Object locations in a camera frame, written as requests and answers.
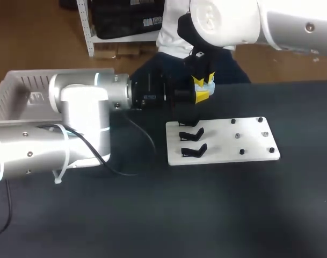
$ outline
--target white plate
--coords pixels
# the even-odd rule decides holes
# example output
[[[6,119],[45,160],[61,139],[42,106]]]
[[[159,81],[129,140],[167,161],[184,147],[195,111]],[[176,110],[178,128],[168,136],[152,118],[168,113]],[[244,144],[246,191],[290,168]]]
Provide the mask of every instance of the white plate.
[[[179,126],[178,122],[166,123],[168,163],[171,166],[212,164],[228,162],[269,161],[280,159],[280,152],[274,141],[267,119],[263,117],[259,123],[258,117],[231,119],[202,120],[196,127]],[[179,133],[196,134],[200,128],[204,134],[198,142],[180,141]],[[183,157],[181,148],[198,150],[203,144],[208,149],[201,158]]]

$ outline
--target black cable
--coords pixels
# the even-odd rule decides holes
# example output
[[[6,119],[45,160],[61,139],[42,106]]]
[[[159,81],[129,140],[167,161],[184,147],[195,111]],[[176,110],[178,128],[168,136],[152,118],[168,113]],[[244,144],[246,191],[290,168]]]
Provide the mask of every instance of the black cable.
[[[39,125],[37,126],[38,128],[59,128],[57,125]],[[70,126],[63,125],[63,127],[70,133],[74,134],[75,136],[79,137],[90,149],[91,152],[93,152],[94,156],[106,167],[109,171],[111,171],[114,174],[118,174],[121,176],[137,176],[137,174],[125,174],[119,171],[116,171],[115,169],[111,168],[106,161],[103,159],[103,157],[98,153],[98,151],[93,147],[93,145],[88,142],[83,135],[80,133],[76,132],[74,129],[72,129]]]
[[[13,217],[13,205],[12,205],[12,196],[11,196],[11,189],[9,187],[9,181],[6,180],[6,189],[7,189],[7,198],[8,198],[8,219],[4,224],[3,228],[0,229],[0,235],[6,231],[12,221]]]
[[[156,146],[154,143],[154,140],[151,138],[151,136],[149,135],[149,133],[144,130],[141,126],[139,126],[138,124],[136,124],[135,122],[133,122],[125,113],[123,113],[125,119],[127,119],[131,124],[133,124],[136,128],[138,128],[150,141],[151,146],[152,146],[152,150],[154,151],[154,153],[156,154]]]

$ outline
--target dark pants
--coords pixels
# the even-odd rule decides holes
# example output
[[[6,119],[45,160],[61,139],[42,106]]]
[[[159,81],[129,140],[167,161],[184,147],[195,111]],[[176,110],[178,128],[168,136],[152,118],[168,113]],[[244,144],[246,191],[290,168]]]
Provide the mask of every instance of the dark pants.
[[[240,68],[237,62],[232,58],[231,52],[227,49],[222,50],[220,59],[215,66],[216,84],[250,83],[247,74]],[[160,69],[163,73],[170,75],[175,80],[186,79],[191,76],[188,68],[184,65],[183,59],[158,52],[140,67],[131,76],[131,79],[136,81],[138,78],[155,69]]]

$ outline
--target black bag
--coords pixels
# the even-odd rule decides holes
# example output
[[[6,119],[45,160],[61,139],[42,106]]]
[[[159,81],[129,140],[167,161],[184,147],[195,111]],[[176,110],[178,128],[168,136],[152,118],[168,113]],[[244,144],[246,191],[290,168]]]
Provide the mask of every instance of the black bag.
[[[101,39],[160,30],[163,0],[93,0],[92,20]]]

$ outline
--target person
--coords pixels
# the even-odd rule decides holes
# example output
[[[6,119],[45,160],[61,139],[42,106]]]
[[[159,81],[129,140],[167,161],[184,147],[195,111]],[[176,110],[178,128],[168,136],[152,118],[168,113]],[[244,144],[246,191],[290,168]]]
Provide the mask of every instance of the person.
[[[175,80],[191,76],[183,59],[189,56],[193,46],[178,35],[178,19],[190,8],[190,0],[165,0],[162,28],[157,38],[158,53],[140,67],[131,76],[137,80],[153,69],[160,69]],[[220,58],[215,64],[215,84],[250,83],[247,74],[232,58],[231,51],[222,49]]]

